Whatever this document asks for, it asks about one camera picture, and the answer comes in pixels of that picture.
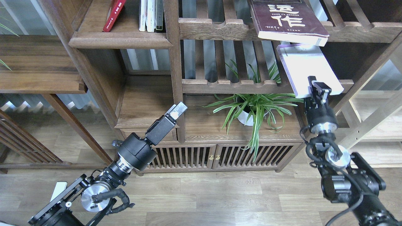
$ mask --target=wooden drawer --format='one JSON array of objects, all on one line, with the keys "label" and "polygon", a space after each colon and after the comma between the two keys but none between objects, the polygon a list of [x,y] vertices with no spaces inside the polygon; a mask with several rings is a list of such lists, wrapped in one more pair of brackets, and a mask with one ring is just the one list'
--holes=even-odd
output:
[{"label": "wooden drawer", "polygon": [[[145,137],[147,129],[120,129],[121,133],[124,136],[124,139],[126,139],[131,133],[136,133],[140,138]],[[177,134],[176,134],[176,129],[172,129],[166,136],[165,138],[162,139],[162,141],[177,141]]]}]

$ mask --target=slatted wooden panel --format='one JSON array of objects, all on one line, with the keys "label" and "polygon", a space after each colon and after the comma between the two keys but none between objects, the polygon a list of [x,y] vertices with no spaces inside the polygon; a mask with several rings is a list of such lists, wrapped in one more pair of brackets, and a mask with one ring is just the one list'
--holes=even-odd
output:
[{"label": "slatted wooden panel", "polygon": [[210,158],[214,157],[215,148],[216,145],[154,147],[158,155],[144,172],[185,172],[211,169],[213,160]]},{"label": "slatted wooden panel", "polygon": [[294,153],[300,143],[262,144],[258,148],[256,160],[254,154],[245,145],[222,144],[217,146],[212,169],[250,168],[277,170],[281,163]]},{"label": "slatted wooden panel", "polygon": [[63,162],[1,110],[0,142],[33,163]]},{"label": "slatted wooden panel", "polygon": [[[286,76],[285,69],[276,51],[276,47],[280,44],[279,41],[272,42],[272,48],[275,53],[275,62],[278,65],[279,75],[281,77],[281,83],[277,83],[274,80],[270,80],[268,67],[272,65],[272,62],[265,61],[264,49],[261,41],[253,41],[253,51],[257,61],[257,68],[259,70],[261,82],[255,83],[250,80],[247,75],[247,68],[244,54],[244,45],[242,41],[234,41],[234,52],[236,55],[237,72],[239,78],[226,76],[226,66],[224,57],[224,48],[222,41],[215,41],[215,58],[216,58],[216,70],[215,75],[209,74],[206,78],[205,74],[205,62],[204,62],[204,49],[203,41],[195,41],[195,79],[182,79],[183,93],[290,93],[292,87],[289,84],[289,80]],[[344,87],[343,92],[349,91],[353,86],[352,80],[340,80],[340,83]]]}]

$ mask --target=book cover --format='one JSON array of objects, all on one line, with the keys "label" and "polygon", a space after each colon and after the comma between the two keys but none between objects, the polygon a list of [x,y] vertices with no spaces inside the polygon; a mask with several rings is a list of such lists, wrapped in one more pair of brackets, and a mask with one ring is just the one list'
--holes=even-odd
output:
[{"label": "book cover", "polygon": [[102,29],[103,32],[110,32],[118,16],[120,15],[120,12],[124,7],[125,2],[126,0],[111,0],[111,7],[108,13],[105,26]]},{"label": "book cover", "polygon": [[148,0],[141,0],[141,6],[139,7],[139,30],[146,30],[146,21],[147,21],[147,3]]},{"label": "book cover", "polygon": [[329,34],[303,0],[248,0],[257,36],[324,46]]},{"label": "book cover", "polygon": [[297,98],[310,95],[308,76],[315,76],[331,89],[330,95],[338,95],[343,87],[319,46],[306,44],[279,45],[279,57]]},{"label": "book cover", "polygon": [[148,0],[147,8],[147,32],[155,32],[156,0]]}]

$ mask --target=wooden cabinet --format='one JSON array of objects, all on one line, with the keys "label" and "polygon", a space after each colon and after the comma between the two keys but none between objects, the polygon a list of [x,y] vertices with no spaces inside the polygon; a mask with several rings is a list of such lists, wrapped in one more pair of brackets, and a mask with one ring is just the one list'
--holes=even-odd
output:
[{"label": "wooden cabinet", "polygon": [[[138,31],[139,1],[127,1],[125,12],[109,33],[101,32],[109,0],[38,2],[118,138],[125,138],[131,131],[145,131],[173,103],[184,101],[189,107],[172,130],[172,137],[177,141],[169,138],[161,142],[160,148],[157,147],[159,159],[152,162],[147,172],[185,171],[184,163],[188,171],[242,167],[280,170],[301,147],[299,130],[303,117],[298,109],[292,109],[293,115],[287,116],[281,132],[261,130],[260,143],[264,145],[260,147],[260,159],[249,164],[246,153],[241,150],[251,136],[250,129],[234,122],[226,134],[221,130],[224,113],[212,114],[211,109],[200,106],[211,103],[214,93],[291,92],[278,57],[276,63],[282,83],[276,84],[267,77],[262,40],[256,37],[252,25],[237,19],[232,0],[223,1],[223,23],[208,18],[206,0],[196,1],[197,18],[179,17],[181,1],[164,0],[166,33]],[[387,6],[381,0],[339,0],[337,5],[331,0],[320,2],[329,18],[322,24],[330,33],[329,42],[322,50],[345,88],[343,95],[331,100],[339,113],[400,44],[402,23],[397,10],[389,11],[396,1],[387,1]],[[195,79],[183,76],[184,39],[195,40]],[[205,39],[214,40],[217,68],[216,76],[207,79],[202,57]],[[256,84],[243,76],[237,80],[226,77],[223,40],[234,41],[236,63],[241,72],[246,70],[242,40],[252,41],[262,83]],[[273,41],[273,49],[278,44]],[[119,49],[136,48],[168,49],[170,74],[141,71],[139,76],[139,72],[124,68]],[[216,159],[217,153],[221,156],[219,160],[209,160],[212,155]]]}]

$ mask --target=spider plant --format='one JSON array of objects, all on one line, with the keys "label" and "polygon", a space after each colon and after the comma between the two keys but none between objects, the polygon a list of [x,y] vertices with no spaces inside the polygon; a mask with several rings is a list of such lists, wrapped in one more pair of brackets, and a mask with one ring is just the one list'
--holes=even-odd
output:
[{"label": "spider plant", "polygon": [[[237,71],[230,67],[232,72],[235,75]],[[254,82],[260,82],[260,74],[259,71],[253,71],[253,80]],[[270,78],[277,78],[278,70],[276,64],[274,63],[269,70]],[[294,94],[285,93],[285,94],[233,94],[230,97],[226,97],[223,99],[219,99],[210,105],[205,107],[214,107],[221,104],[226,103],[220,107],[217,107],[213,110],[213,113],[219,112],[223,109],[229,109],[229,112],[225,118],[222,129],[226,127],[226,132],[229,134],[229,128],[234,119],[237,119],[242,111],[248,111],[249,115],[246,121],[248,121],[251,117],[253,118],[253,128],[251,139],[247,144],[245,149],[250,149],[250,153],[254,153],[253,162],[257,158],[258,146],[259,146],[259,130],[261,125],[266,119],[268,126],[272,129],[270,130],[273,133],[279,132],[283,126],[285,126],[285,117],[284,114],[291,115],[292,112],[283,106],[297,106],[292,102],[302,103],[302,99],[295,98]],[[273,127],[273,124],[277,123],[274,112],[277,112],[282,119],[282,126]]]}]

